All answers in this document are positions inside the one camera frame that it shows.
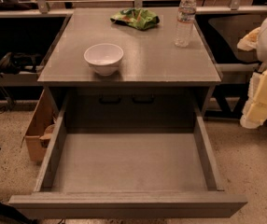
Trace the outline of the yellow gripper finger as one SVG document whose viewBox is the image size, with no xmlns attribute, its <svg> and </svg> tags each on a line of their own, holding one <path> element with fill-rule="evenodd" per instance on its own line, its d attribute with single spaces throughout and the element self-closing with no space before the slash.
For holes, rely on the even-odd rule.
<svg viewBox="0 0 267 224">
<path fill-rule="evenodd" d="M 242 111 L 240 124 L 247 129 L 256 129 L 267 120 L 267 69 L 254 72 L 248 88 L 248 99 Z"/>
<path fill-rule="evenodd" d="M 250 51 L 257 48 L 258 34 L 260 28 L 257 27 L 245 35 L 237 44 L 237 48 L 245 51 Z"/>
</svg>

